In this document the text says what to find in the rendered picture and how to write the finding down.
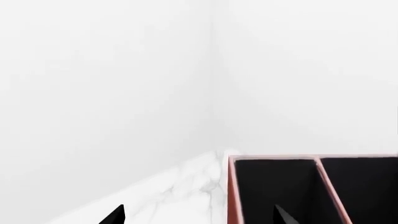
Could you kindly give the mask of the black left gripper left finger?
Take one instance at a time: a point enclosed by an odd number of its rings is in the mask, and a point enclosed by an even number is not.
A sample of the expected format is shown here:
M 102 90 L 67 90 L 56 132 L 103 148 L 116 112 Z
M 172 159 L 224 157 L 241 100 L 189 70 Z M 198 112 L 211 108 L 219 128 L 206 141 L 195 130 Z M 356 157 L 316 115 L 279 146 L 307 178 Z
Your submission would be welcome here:
M 124 205 L 119 205 L 113 210 L 106 218 L 104 218 L 99 224 L 124 224 L 125 222 L 125 211 Z

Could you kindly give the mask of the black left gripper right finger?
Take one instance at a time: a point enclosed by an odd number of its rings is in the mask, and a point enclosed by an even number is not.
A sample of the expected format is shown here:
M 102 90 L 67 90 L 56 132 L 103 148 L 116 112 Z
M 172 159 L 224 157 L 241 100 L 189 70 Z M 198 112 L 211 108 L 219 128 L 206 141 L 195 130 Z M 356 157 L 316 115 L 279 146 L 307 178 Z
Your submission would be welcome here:
M 283 208 L 274 205 L 273 224 L 300 224 L 293 216 L 288 214 Z

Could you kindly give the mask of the pink caddy with black lining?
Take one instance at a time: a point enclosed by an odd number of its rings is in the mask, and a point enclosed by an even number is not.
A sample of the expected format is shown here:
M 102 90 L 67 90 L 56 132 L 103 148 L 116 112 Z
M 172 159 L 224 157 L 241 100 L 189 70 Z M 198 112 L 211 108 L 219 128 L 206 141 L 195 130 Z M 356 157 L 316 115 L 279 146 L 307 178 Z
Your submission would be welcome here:
M 230 156 L 227 224 L 398 224 L 398 154 Z

